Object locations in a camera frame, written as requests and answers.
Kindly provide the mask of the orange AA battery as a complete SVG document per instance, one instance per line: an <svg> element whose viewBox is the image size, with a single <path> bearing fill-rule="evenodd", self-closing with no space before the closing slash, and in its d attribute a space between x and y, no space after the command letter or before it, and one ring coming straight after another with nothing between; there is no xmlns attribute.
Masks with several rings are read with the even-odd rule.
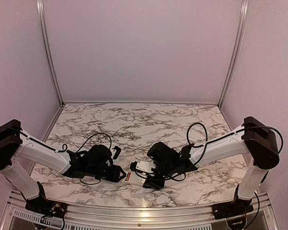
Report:
<svg viewBox="0 0 288 230"><path fill-rule="evenodd" d="M125 178L125 181L126 182L129 182L130 181L130 178L131 178L131 173L129 172L129 173L127 173L127 176L126 176L126 178Z"/></svg>

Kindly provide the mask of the white remote control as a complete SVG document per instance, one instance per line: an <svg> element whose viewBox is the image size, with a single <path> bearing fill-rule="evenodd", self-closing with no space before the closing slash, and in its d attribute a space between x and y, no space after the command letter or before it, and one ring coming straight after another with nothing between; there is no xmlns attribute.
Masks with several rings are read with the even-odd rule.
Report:
<svg viewBox="0 0 288 230"><path fill-rule="evenodd" d="M135 174L135 172L130 172L132 175L131 175L131 178L130 178L130 181L129 182L126 182L125 179L124 179L124 183L127 183L127 184L131 184L131 185L137 185L137 186L140 186L142 187L144 182L145 182L145 179L137 176Z"/></svg>

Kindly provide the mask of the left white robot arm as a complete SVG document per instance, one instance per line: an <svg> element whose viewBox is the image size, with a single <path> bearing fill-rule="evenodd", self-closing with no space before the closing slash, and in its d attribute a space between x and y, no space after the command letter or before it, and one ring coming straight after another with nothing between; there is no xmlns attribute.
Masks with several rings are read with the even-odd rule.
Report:
<svg viewBox="0 0 288 230"><path fill-rule="evenodd" d="M117 183L126 173L113 163L120 154L118 147L115 150L113 155L110 148L94 145L89 150L72 152L66 144L59 150L29 135L18 120L0 126L0 173L40 213L49 212L51 202L46 199L42 185L31 178L18 158L44 165L65 177L83 179L88 176Z"/></svg>

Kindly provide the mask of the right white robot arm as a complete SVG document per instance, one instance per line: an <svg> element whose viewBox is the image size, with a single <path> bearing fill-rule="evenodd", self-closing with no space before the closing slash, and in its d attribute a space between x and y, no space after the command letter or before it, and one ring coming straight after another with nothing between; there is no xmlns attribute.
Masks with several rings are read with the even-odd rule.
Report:
<svg viewBox="0 0 288 230"><path fill-rule="evenodd" d="M277 144L280 132L268 127L252 116L244 118L241 126L218 138L207 140L204 144L188 143L179 152L163 142L155 143L147 153L156 165L152 174L147 175L143 187L160 190L166 180L193 172L205 165L235 155L249 153L252 162L237 186L234 200L228 204L231 214L237 215L251 201L258 186L268 171L279 164L282 146Z"/></svg>

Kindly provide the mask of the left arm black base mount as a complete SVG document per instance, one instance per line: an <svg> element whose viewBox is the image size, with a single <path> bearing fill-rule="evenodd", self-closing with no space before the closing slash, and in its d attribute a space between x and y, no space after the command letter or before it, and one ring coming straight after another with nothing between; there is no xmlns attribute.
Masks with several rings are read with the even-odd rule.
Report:
<svg viewBox="0 0 288 230"><path fill-rule="evenodd" d="M28 200L25 209L42 214L44 217L63 218L67 204L53 200Z"/></svg>

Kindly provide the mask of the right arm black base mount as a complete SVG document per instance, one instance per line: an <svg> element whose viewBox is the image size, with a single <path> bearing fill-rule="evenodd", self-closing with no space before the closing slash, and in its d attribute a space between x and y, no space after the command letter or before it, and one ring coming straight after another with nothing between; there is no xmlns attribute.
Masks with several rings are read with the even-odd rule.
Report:
<svg viewBox="0 0 288 230"><path fill-rule="evenodd" d="M245 215L253 210L253 206L250 202L234 203L233 201L230 201L212 205L212 211L215 219Z"/></svg>

